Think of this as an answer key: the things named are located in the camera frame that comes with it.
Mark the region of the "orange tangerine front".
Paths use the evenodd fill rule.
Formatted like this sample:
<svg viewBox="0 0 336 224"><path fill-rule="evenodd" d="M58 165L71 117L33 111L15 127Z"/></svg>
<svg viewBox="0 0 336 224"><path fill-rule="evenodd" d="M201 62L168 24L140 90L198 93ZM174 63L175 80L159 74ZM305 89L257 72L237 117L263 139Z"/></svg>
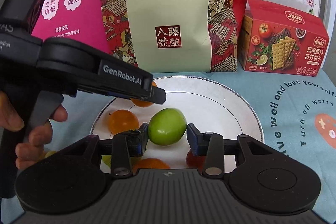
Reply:
<svg viewBox="0 0 336 224"><path fill-rule="evenodd" d="M133 166L133 173L137 173L139 169L170 169L170 166L159 159L148 158L137 161Z"/></svg>

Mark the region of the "pale green apple on plate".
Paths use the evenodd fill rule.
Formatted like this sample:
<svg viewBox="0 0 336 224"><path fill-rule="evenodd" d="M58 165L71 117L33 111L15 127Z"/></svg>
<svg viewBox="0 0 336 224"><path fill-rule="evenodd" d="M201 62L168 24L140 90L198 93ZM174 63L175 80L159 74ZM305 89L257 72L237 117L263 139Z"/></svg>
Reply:
<svg viewBox="0 0 336 224"><path fill-rule="evenodd" d="M131 157L130 158L131 165L134 166L141 159L142 157ZM111 161L112 161L111 155L102 155L102 162L109 168L111 166Z"/></svg>

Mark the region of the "white round plate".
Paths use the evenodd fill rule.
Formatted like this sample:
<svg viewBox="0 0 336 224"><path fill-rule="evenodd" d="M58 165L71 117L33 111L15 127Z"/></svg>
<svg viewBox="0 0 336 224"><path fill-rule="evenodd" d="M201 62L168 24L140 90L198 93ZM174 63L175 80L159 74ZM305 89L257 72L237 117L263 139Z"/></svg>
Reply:
<svg viewBox="0 0 336 224"><path fill-rule="evenodd" d="M264 133L255 111L234 90L211 80L191 76L160 77L154 82L166 92L163 105L138 107L130 100L113 99L100 111L90 134L98 135L100 139L112 139L108 117L117 110L132 112L142 125L149 123L152 116L162 109L176 108L183 113L187 124L193 123L200 132L214 132L224 139L234 140L240 134L247 134L264 143ZM159 159L170 169L189 168L186 164L189 150L185 133L179 142L169 146L156 145L149 140L142 159Z"/></svg>

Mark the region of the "red cracker box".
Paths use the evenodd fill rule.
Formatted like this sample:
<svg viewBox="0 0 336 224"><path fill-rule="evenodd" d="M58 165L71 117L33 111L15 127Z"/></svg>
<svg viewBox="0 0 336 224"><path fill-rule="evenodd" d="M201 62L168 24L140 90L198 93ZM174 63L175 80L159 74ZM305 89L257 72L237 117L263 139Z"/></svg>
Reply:
<svg viewBox="0 0 336 224"><path fill-rule="evenodd" d="M273 2L247 0L238 42L245 71L315 77L328 44L320 18Z"/></svg>

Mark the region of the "blue printed tablecloth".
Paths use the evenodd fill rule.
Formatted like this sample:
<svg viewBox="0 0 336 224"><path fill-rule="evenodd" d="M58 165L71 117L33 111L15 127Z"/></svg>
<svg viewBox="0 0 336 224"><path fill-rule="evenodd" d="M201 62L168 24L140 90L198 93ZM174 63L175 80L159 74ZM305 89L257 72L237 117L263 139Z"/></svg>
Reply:
<svg viewBox="0 0 336 224"><path fill-rule="evenodd" d="M318 174L321 192L313 217L335 222L335 130L321 135L324 122L335 121L335 86L324 72L315 77L256 73L157 73L200 77L241 95L255 111L264 143ZM231 206L218 182L194 171L171 169L171 176L141 172L131 186L118 182L90 213L50 217L50 223L274 223L274 218L243 213Z"/></svg>

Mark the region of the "orange tangerine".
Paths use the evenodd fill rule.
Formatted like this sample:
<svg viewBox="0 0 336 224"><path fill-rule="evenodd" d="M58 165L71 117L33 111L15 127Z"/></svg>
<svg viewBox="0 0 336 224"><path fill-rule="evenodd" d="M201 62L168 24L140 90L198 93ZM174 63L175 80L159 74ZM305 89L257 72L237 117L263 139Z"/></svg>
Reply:
<svg viewBox="0 0 336 224"><path fill-rule="evenodd" d="M131 98L130 100L135 106L138 106L138 107L149 107L153 105L152 102L148 102L148 101L138 100L134 98Z"/></svg>
<svg viewBox="0 0 336 224"><path fill-rule="evenodd" d="M128 110L114 111L108 117L108 129L112 135L138 128L138 118Z"/></svg>
<svg viewBox="0 0 336 224"><path fill-rule="evenodd" d="M137 173L139 169L170 169L170 166L159 159L148 158L137 161L133 166L133 173Z"/></svg>

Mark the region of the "red wax apple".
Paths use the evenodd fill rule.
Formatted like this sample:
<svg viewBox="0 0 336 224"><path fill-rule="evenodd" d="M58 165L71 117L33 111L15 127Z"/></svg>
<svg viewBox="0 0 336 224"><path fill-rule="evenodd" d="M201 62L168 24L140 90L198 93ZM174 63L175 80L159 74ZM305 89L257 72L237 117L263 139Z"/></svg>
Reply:
<svg viewBox="0 0 336 224"><path fill-rule="evenodd" d="M191 150L189 150L186 156L186 164L188 167L197 169L200 173L203 170L205 160L205 156L194 156Z"/></svg>

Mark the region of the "magenta fabric bag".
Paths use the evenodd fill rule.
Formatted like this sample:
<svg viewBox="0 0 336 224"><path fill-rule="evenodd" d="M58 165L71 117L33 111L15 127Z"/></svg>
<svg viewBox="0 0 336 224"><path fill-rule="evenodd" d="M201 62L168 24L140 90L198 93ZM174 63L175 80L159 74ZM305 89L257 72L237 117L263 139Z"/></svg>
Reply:
<svg viewBox="0 0 336 224"><path fill-rule="evenodd" d="M45 0L33 36L74 39L109 52L100 0Z"/></svg>

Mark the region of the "large bright green fruit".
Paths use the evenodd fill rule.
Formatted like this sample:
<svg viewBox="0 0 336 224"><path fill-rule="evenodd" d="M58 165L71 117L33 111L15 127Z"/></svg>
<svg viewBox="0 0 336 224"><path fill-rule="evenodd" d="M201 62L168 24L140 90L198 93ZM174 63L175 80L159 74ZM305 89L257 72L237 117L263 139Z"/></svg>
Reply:
<svg viewBox="0 0 336 224"><path fill-rule="evenodd" d="M151 118L147 133L152 143L168 146L180 141L186 128L187 121L183 113L176 108L167 108Z"/></svg>

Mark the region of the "red beige liquor gift bag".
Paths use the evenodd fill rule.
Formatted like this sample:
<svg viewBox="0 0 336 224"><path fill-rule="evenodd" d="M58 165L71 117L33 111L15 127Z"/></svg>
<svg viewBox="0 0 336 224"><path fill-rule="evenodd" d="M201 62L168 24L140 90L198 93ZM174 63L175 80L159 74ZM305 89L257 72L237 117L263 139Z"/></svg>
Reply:
<svg viewBox="0 0 336 224"><path fill-rule="evenodd" d="M101 0L109 53L149 72L234 72L246 0Z"/></svg>

